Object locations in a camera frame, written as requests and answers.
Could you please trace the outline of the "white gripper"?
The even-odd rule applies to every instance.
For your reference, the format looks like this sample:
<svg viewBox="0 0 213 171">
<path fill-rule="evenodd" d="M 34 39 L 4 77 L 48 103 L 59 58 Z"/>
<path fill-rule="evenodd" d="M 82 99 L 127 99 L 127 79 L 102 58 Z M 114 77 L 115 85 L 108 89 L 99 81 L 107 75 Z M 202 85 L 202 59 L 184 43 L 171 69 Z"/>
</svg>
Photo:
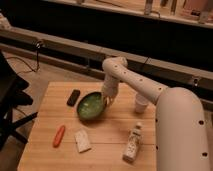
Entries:
<svg viewBox="0 0 213 171">
<path fill-rule="evenodd" d="M 106 75 L 104 78 L 104 82 L 102 85 L 102 98 L 107 103 L 108 106 L 111 106 L 114 102 L 118 94 L 118 87 L 119 87 L 119 80 L 110 76 Z"/>
</svg>

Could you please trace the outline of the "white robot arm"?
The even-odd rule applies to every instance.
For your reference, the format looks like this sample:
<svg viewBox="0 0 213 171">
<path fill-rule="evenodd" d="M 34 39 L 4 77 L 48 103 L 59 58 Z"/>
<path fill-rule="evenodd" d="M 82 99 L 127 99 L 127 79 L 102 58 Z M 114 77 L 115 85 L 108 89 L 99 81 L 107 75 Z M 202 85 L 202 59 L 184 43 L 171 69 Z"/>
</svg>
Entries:
<svg viewBox="0 0 213 171">
<path fill-rule="evenodd" d="M 102 68 L 105 98 L 115 98 L 122 81 L 156 106 L 157 171 L 211 171 L 204 109 L 197 95 L 129 70 L 124 57 L 107 58 Z"/>
</svg>

